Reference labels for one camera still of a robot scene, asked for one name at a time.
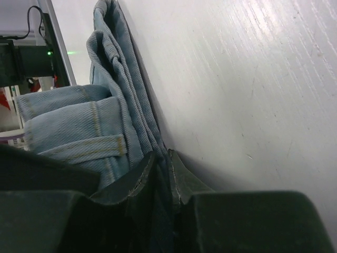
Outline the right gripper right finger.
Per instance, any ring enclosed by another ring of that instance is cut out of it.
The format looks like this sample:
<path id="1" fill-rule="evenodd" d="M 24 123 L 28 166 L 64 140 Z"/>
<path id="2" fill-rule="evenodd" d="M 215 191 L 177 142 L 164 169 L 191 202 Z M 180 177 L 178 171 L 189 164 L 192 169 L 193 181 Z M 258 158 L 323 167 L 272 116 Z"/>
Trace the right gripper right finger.
<path id="1" fill-rule="evenodd" d="M 217 192 L 169 150 L 176 252 L 334 252 L 311 200 L 296 191 Z"/>

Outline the light blue denim skirt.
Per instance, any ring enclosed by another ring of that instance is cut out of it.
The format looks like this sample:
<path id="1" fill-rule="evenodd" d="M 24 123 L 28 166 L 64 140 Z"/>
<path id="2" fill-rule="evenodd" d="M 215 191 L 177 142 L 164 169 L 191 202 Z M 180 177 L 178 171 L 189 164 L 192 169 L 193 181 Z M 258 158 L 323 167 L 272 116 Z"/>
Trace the light blue denim skirt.
<path id="1" fill-rule="evenodd" d="M 107 209 L 110 246 L 132 236 L 142 249 L 173 252 L 167 150 L 128 26 L 116 1 L 98 1 L 86 46 L 91 82 L 17 98 L 30 151 L 100 174 L 93 200 Z"/>

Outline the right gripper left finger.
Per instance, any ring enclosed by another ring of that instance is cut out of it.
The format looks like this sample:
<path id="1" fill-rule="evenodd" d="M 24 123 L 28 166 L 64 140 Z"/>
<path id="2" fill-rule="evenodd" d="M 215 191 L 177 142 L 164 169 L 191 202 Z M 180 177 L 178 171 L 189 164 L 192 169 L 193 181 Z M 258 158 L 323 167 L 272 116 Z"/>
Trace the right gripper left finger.
<path id="1" fill-rule="evenodd" d="M 1 192 L 1 252 L 149 252 L 156 155 L 101 191 Z"/>

